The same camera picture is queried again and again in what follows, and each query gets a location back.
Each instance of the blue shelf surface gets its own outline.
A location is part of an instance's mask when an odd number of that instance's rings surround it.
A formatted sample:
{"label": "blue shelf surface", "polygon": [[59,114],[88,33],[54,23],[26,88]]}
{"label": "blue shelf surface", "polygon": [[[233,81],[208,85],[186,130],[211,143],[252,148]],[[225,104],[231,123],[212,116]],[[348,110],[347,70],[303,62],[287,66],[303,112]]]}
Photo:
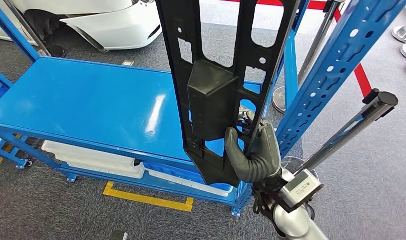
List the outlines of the blue shelf surface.
{"label": "blue shelf surface", "polygon": [[[258,91],[260,84],[246,87]],[[183,149],[169,72],[41,57],[1,97],[0,127],[195,169]],[[222,153],[223,141],[208,148]]]}
{"label": "blue shelf surface", "polygon": [[109,180],[116,183],[133,185],[141,188],[153,189],[157,191],[162,191],[165,193],[172,193],[183,195],[186,197],[193,197],[202,200],[209,200],[218,203],[223,203],[225,205],[233,206],[235,204],[235,198],[237,194],[237,189],[234,187],[232,192],[228,196],[219,196],[209,192],[201,191],[192,187],[184,186],[181,184],[173,183],[171,181],[163,180],[158,177],[150,176],[148,171],[144,172],[142,178],[132,178],[127,176],[119,176],[110,173],[103,173],[99,171],[92,171],[82,168],[70,167],[67,163],[62,162],[60,171],[66,171],[74,173],[81,176],[89,176],[97,179]]}

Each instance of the mounting hole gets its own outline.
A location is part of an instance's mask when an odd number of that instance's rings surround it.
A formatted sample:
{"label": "mounting hole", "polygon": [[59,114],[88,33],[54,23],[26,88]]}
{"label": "mounting hole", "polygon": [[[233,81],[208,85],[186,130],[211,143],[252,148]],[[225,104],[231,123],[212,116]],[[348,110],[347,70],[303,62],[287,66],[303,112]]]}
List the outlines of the mounting hole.
{"label": "mounting hole", "polygon": [[264,57],[259,58],[259,62],[261,64],[265,64],[266,63],[266,58],[264,58]]}
{"label": "mounting hole", "polygon": [[371,36],[372,36],[372,34],[374,34],[374,31],[369,31],[367,34],[366,34],[366,38],[368,39],[368,38],[370,38]]}
{"label": "mounting hole", "polygon": [[350,37],[355,37],[359,33],[359,30],[357,28],[353,29],[350,33]]}

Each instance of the silver metal pole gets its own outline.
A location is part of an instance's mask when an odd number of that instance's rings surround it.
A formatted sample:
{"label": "silver metal pole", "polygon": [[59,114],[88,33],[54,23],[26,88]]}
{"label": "silver metal pole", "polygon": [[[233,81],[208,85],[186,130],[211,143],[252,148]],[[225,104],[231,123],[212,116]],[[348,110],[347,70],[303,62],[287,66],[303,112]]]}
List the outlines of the silver metal pole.
{"label": "silver metal pole", "polygon": [[45,53],[46,56],[51,57],[50,52],[44,46],[42,40],[36,35],[35,31],[31,28],[31,26],[28,24],[25,18],[23,18],[22,14],[17,10],[17,8],[9,0],[3,1],[7,5],[7,7],[11,10],[11,12],[16,16],[16,18],[19,20],[22,26],[26,29],[26,31],[30,34],[30,36],[36,42],[38,47]]}
{"label": "silver metal pole", "polygon": [[309,52],[307,53],[306,58],[304,59],[303,65],[301,66],[300,71],[298,73],[298,86],[299,87],[303,83],[309,68],[312,66],[313,62],[316,59],[316,56],[319,53],[319,50],[325,39],[326,33],[328,32],[328,29],[331,26],[331,23],[334,19],[335,9],[337,9],[342,2],[344,2],[344,0],[332,0],[331,7],[326,12],[325,18],[322,21],[322,24],[315,36],[315,39],[313,39]]}
{"label": "silver metal pole", "polygon": [[332,136],[323,146],[317,150],[309,159],[307,159],[297,171],[297,174],[303,169],[313,170],[321,164],[330,155],[335,153],[349,140],[354,138],[358,133],[363,131],[367,126],[376,121],[377,119],[389,113],[398,103],[397,97],[389,92],[381,91],[369,94],[373,97],[377,96],[367,103],[357,115],[355,115],[344,127],[342,127],[334,136]]}

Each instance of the perforated metal post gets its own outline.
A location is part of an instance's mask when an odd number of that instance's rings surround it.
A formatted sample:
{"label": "perforated metal post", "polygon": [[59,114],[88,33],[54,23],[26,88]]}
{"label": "perforated metal post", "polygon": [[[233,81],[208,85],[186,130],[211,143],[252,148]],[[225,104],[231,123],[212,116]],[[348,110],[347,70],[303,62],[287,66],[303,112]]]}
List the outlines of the perforated metal post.
{"label": "perforated metal post", "polygon": [[303,135],[406,0],[352,0],[276,131],[281,157]]}

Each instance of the white car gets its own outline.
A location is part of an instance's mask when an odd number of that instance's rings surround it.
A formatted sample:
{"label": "white car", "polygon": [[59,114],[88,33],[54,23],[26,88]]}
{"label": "white car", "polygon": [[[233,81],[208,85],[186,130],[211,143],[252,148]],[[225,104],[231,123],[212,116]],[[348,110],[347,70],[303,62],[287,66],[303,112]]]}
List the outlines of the white car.
{"label": "white car", "polygon": [[[66,23],[101,52],[137,49],[161,33],[154,0],[11,0],[43,39]],[[26,39],[30,35],[3,0],[0,7]],[[10,38],[0,28],[0,39]]]}

